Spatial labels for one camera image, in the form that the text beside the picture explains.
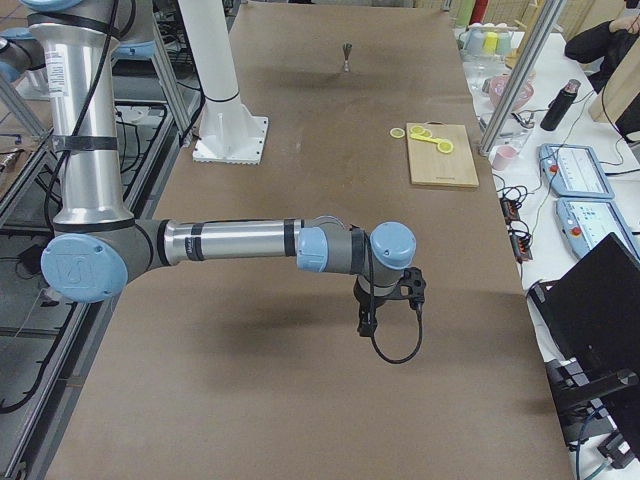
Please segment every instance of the wooden cutting board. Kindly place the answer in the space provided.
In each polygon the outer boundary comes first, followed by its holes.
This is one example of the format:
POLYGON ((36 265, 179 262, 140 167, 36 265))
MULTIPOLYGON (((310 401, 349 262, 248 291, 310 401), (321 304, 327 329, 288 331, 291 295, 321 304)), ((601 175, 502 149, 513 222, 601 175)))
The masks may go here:
POLYGON ((464 125, 407 123, 407 147, 412 184, 478 186, 478 175, 464 125), (415 125, 431 130, 434 137, 451 140, 454 146, 453 152, 440 153, 434 143, 411 139, 409 132, 415 125))

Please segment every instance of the robotic arm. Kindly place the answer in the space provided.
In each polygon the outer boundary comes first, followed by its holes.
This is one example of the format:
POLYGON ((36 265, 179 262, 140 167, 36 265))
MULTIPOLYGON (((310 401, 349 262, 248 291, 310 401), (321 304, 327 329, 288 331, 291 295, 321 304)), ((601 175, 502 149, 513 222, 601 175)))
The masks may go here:
POLYGON ((98 302, 147 271, 181 261, 291 256, 303 270, 357 276, 358 332, 377 351, 375 311, 386 300, 409 300, 421 334, 425 282, 419 269, 410 268, 416 240, 402 224, 383 223, 368 236, 333 217, 136 220, 122 200, 112 78, 105 63, 119 39, 147 42, 150 0, 21 1, 34 11, 29 31, 44 47, 59 156, 63 207, 41 261, 54 289, 74 301, 98 302))

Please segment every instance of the black bottle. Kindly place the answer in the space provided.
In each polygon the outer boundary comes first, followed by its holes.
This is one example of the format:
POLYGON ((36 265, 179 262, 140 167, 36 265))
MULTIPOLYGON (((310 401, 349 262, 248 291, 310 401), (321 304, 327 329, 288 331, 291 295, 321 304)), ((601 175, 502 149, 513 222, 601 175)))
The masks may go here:
POLYGON ((578 96, 579 87, 580 82, 578 80, 569 80, 569 83, 558 92, 555 100, 549 105, 549 111, 542 119, 542 122, 540 122, 540 128, 552 132, 558 127, 560 120, 562 120, 578 96))

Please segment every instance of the sticker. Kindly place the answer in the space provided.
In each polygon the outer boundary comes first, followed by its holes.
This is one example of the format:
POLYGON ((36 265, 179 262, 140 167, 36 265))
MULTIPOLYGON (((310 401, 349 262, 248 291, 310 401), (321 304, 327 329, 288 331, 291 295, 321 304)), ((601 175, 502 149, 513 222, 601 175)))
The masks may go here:
POLYGON ((47 77, 49 80, 49 95, 52 97, 67 96, 67 72, 65 58, 61 52, 52 50, 45 52, 47 62, 47 77))

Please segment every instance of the black band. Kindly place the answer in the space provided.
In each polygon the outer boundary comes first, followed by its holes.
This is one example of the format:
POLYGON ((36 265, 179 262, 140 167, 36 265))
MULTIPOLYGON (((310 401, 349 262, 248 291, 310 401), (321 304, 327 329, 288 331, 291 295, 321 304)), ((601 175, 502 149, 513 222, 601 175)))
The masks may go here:
POLYGON ((359 228, 351 230, 351 267, 349 275, 362 273, 364 270, 364 235, 359 228))
POLYGON ((286 218, 284 220, 284 254, 287 257, 296 256, 296 237, 294 235, 295 220, 286 218))
POLYGON ((187 252, 187 257, 192 262, 204 261, 204 255, 202 254, 202 229, 204 223, 195 223, 191 227, 191 236, 184 239, 184 248, 187 252))
POLYGON ((158 234, 156 235, 156 250, 158 251, 158 257, 165 267, 170 267, 169 259, 167 258, 167 251, 164 248, 164 233, 167 230, 167 223, 169 220, 163 220, 158 225, 158 234))
POLYGON ((71 27, 82 27, 96 32, 104 33, 105 35, 111 31, 111 36, 116 39, 120 39, 120 31, 111 27, 108 23, 99 22, 91 18, 79 17, 77 15, 69 15, 66 13, 48 12, 44 13, 32 13, 27 16, 29 26, 37 25, 39 23, 56 23, 58 25, 68 25, 71 27))
POLYGON ((119 220, 117 222, 108 223, 56 223, 53 226, 56 232, 63 233, 94 233, 94 232, 112 232, 114 230, 124 230, 133 227, 136 223, 135 218, 127 220, 119 220))
POLYGON ((129 30, 131 30, 131 27, 133 27, 133 22, 136 21, 136 0, 129 0, 129 3, 131 4, 131 13, 129 14, 129 20, 127 21, 127 24, 122 27, 122 30, 120 31, 120 35, 122 37, 127 36, 129 30))
POLYGON ((207 97, 204 93, 203 93, 203 95, 204 95, 204 98, 206 98, 207 100, 209 100, 211 102, 225 103, 225 102, 230 102, 231 100, 236 98, 238 95, 240 95, 240 90, 238 90, 238 92, 233 97, 225 98, 224 100, 216 100, 215 98, 207 97))
POLYGON ((94 150, 118 150, 117 137, 84 137, 80 135, 53 135, 53 151, 92 152, 94 150))

